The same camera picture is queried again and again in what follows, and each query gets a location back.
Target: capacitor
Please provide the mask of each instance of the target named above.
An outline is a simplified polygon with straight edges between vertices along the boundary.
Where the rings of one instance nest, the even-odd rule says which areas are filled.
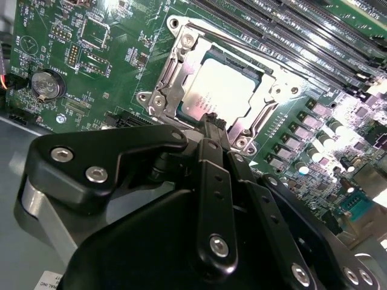
[[[285,185],[286,187],[289,187],[288,179],[286,177],[281,177],[279,180],[280,182],[283,183],[283,185]]]
[[[339,121],[334,121],[332,122],[330,125],[329,125],[329,128],[332,129],[332,131],[338,135],[338,136],[342,136],[344,135],[346,129],[345,127],[343,126],[342,123],[340,123]]]
[[[300,173],[301,175],[306,175],[309,173],[309,168],[308,166],[300,161],[300,162],[297,162],[294,167],[297,169],[298,173]]]
[[[353,171],[355,171],[355,167],[354,167],[353,164],[348,160],[347,157],[341,157],[341,158],[340,158],[340,164],[344,167],[344,169],[345,169],[347,172],[353,172]]]
[[[310,159],[313,160],[313,162],[320,162],[323,157],[322,154],[315,147],[311,147],[307,151],[307,154],[309,155]]]
[[[319,141],[324,146],[324,148],[331,150],[334,147],[334,140],[329,137],[327,134],[323,134],[319,137]]]
[[[350,183],[350,181],[348,179],[346,179],[345,177],[343,178],[340,178],[340,183],[343,187],[343,189],[347,192],[347,193],[352,193],[355,191],[355,187],[352,185],[352,183]]]

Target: electronic component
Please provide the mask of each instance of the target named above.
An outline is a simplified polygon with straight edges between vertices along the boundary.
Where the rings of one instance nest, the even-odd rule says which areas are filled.
[[[294,167],[301,175],[306,175],[309,173],[309,167],[302,161],[297,162]]]
[[[320,104],[316,102],[313,99],[310,99],[307,103],[307,107],[314,113],[316,113],[319,116],[328,116],[332,114],[332,111],[325,107],[323,104]]]
[[[85,6],[85,7],[89,7],[91,2],[91,0],[63,0],[63,1],[71,5],[79,5],[79,6]]]
[[[357,150],[363,150],[364,149],[364,147],[365,147],[365,145],[363,144],[363,143],[361,143],[361,142],[357,142],[356,144],[355,144],[355,146],[353,146],[355,149],[357,149]]]
[[[115,128],[152,125],[150,121],[147,121],[128,111],[123,111],[118,115],[107,113],[105,124]]]
[[[345,127],[343,126],[342,123],[340,123],[339,121],[333,121],[330,125],[329,125],[329,128],[332,129],[332,131],[338,135],[338,136],[342,136],[345,134]]]
[[[356,221],[365,214],[373,202],[359,190],[356,190],[351,196],[346,198],[340,206],[344,211],[351,213],[350,220]]]
[[[313,162],[318,163],[322,159],[322,154],[315,147],[310,147],[307,150],[307,154]]]
[[[364,118],[367,113],[368,113],[368,110],[366,108],[360,107],[355,114],[359,118]]]
[[[110,27],[93,18],[86,18],[83,22],[80,37],[83,42],[95,48],[105,48]]]
[[[301,147],[302,143],[294,138],[292,138],[291,136],[285,134],[284,136],[282,136],[282,141],[284,142],[284,144],[289,147],[290,149],[292,150],[296,150],[298,148]]]
[[[282,182],[283,185],[285,185],[286,187],[289,187],[288,179],[286,177],[280,177],[279,180],[280,182]]]
[[[51,28],[51,32],[57,37],[60,37],[64,40],[67,40],[67,41],[71,40],[71,33],[66,32],[63,29],[60,29],[58,26],[53,25],[53,27]]]
[[[93,53],[82,50],[79,56],[79,63],[82,67],[103,76],[106,75],[106,72],[109,68],[109,63],[105,59],[101,59]]]
[[[299,138],[301,139],[308,139],[310,137],[313,136],[312,132],[306,130],[305,128],[303,128],[302,126],[296,124],[296,123],[293,123],[291,126],[290,126],[290,130]]]
[[[387,207],[387,178],[384,173],[366,164],[353,176],[353,179],[370,199]]]
[[[347,171],[347,172],[353,172],[355,171],[355,167],[353,166],[353,164],[348,160],[347,157],[341,157],[340,158],[340,164],[342,165],[342,167],[344,167],[344,169]]]
[[[345,192],[352,193],[355,191],[355,186],[353,186],[352,183],[350,183],[350,181],[345,177],[341,177],[339,181]]]
[[[299,119],[303,125],[311,127],[313,129],[317,129],[322,126],[322,122],[320,120],[317,120],[316,118],[304,112],[300,113]]]
[[[67,63],[69,64],[69,66],[73,66],[73,67],[75,66],[75,64],[77,63],[78,53],[79,53],[79,46],[72,43],[70,46],[70,52],[68,54],[68,59],[67,59]]]
[[[273,166],[276,169],[282,170],[282,168],[284,167],[284,163],[272,155],[269,155],[266,159],[269,165]]]
[[[319,184],[319,186],[317,186],[317,190],[320,190],[322,192],[322,191],[326,190],[328,187],[329,187],[328,184],[326,184],[325,182],[322,182]]]
[[[375,148],[387,150],[387,127],[375,121],[364,139]]]
[[[321,166],[327,166],[327,165],[329,164],[329,162],[330,162],[330,160],[329,160],[328,158],[323,157],[323,158],[321,158],[321,160],[319,161],[319,164],[320,164]]]
[[[334,193],[331,193],[330,195],[327,196],[327,201],[329,202],[334,202],[336,201],[337,199],[337,195],[335,195]]]
[[[278,144],[275,145],[274,151],[276,152],[278,157],[281,157],[281,158],[287,159],[287,160],[289,160],[292,157],[292,155],[293,155],[289,150],[281,147]]]
[[[327,150],[332,150],[334,148],[335,141],[327,134],[322,134],[318,139]]]
[[[31,88],[37,100],[43,103],[53,101],[66,93],[66,84],[63,78],[48,68],[33,73]]]

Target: black plastic bracket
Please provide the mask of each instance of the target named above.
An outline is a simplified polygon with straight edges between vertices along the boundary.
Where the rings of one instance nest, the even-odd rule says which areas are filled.
[[[181,152],[186,137],[170,125],[130,127],[113,130],[52,134],[35,139],[28,153],[25,173],[34,188],[80,213],[97,213],[108,203],[117,187],[121,160],[135,166],[156,153]],[[68,149],[73,158],[58,162],[55,148]],[[96,183],[86,178],[90,167],[100,167],[108,175]]]
[[[258,183],[273,194],[294,239],[302,239],[311,249],[313,266],[328,289],[379,289],[374,275],[353,253],[273,175],[263,175]]]

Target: label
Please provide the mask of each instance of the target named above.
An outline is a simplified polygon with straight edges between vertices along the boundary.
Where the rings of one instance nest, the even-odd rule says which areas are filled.
[[[44,271],[34,290],[56,289],[63,275]]]

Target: cable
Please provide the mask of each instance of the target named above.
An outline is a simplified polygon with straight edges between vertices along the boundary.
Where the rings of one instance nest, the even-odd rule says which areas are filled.
[[[1,85],[2,85],[3,89],[8,90],[7,85],[5,84],[5,77],[3,74],[0,77],[0,81],[1,81]]]

